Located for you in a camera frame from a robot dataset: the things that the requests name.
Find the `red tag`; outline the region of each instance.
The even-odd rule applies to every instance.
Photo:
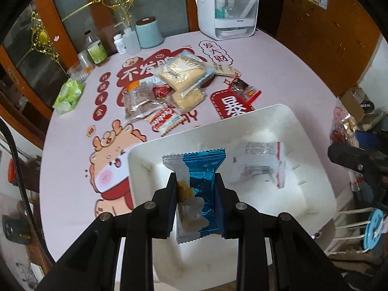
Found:
[[[96,105],[100,105],[100,104],[103,104],[106,99],[108,98],[108,92],[102,92],[101,94],[98,94],[97,98],[96,98]]]
[[[109,81],[104,81],[100,83],[100,85],[97,87],[97,92],[101,93],[105,91],[109,86]]]
[[[109,79],[110,76],[111,76],[111,73],[110,73],[110,72],[104,73],[104,74],[101,75],[101,77],[100,77],[100,82],[106,81],[107,79]]]
[[[224,89],[214,92],[210,100],[216,108],[221,119],[242,115],[243,113],[254,111],[254,108],[247,104],[245,99],[237,93]]]
[[[106,105],[105,104],[99,105],[97,106],[96,110],[93,113],[93,119],[98,121],[102,117],[104,117],[105,113],[106,113]]]

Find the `white plastic bin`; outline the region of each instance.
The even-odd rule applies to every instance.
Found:
[[[255,32],[259,0],[195,1],[199,29],[215,40],[248,37]]]
[[[151,200],[155,190],[166,186],[171,171],[163,165],[163,155],[225,148],[226,159],[218,172],[226,181],[233,161],[228,153],[242,141],[282,141],[287,166],[283,189],[260,179],[233,186],[226,182],[241,201],[270,215],[289,212],[310,235],[334,216],[336,201],[325,169],[291,109],[280,104],[135,146],[129,153],[135,203]],[[175,225],[176,221],[167,240],[153,241],[153,262],[161,282],[197,291],[236,278],[237,240],[211,234],[177,244]]]

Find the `round table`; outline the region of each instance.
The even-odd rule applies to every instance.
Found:
[[[242,80],[261,90],[248,110],[278,103],[289,106],[317,151],[336,196],[348,185],[347,171],[327,157],[336,97],[296,55],[261,31],[223,41],[211,40],[201,32],[171,36],[133,58],[113,55],[90,74],[74,111],[61,116],[53,113],[41,163],[40,209],[47,247],[55,260],[97,214],[127,213],[141,203],[133,202],[131,196],[127,152],[138,143],[160,138],[160,134],[145,120],[127,124],[122,96],[127,84],[150,76],[153,67],[183,49],[209,62],[232,65]],[[204,89],[205,100],[185,114],[184,123],[170,133],[235,115],[227,115],[210,99],[220,97],[230,81],[216,76]],[[112,185],[101,189],[94,177],[109,163],[115,169]]]

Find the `white plastic bottle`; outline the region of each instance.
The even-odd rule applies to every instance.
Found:
[[[127,47],[125,46],[123,36],[121,34],[115,35],[113,40],[119,55],[127,53]]]
[[[135,55],[141,50],[137,34],[130,27],[124,29],[123,41],[129,55]]]
[[[234,0],[228,0],[228,5],[225,7],[226,18],[237,18],[237,12],[234,6]]]
[[[215,0],[215,18],[225,18],[225,0]]]

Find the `black cable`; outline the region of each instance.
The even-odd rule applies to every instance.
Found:
[[[5,124],[5,122],[1,118],[0,118],[0,131],[3,134],[3,136],[5,137],[5,139],[7,140],[9,150],[11,151],[12,159],[13,159],[14,164],[15,164],[17,185],[19,187],[20,196],[22,198],[24,209],[27,213],[28,221],[30,222],[32,232],[34,233],[34,235],[36,237],[36,241],[38,242],[38,245],[39,245],[40,249],[42,250],[44,257],[47,259],[48,263],[51,266],[53,266],[55,264],[55,260],[53,259],[49,250],[47,249],[47,246],[45,244],[45,240],[44,240],[42,234],[40,233],[39,230],[36,230],[38,227],[36,225],[34,216],[32,215],[30,203],[28,202],[27,192],[26,192],[26,188],[24,186],[24,180],[23,180],[23,175],[22,175],[22,171],[20,168],[19,156],[17,154],[15,140],[14,140],[8,126]]]

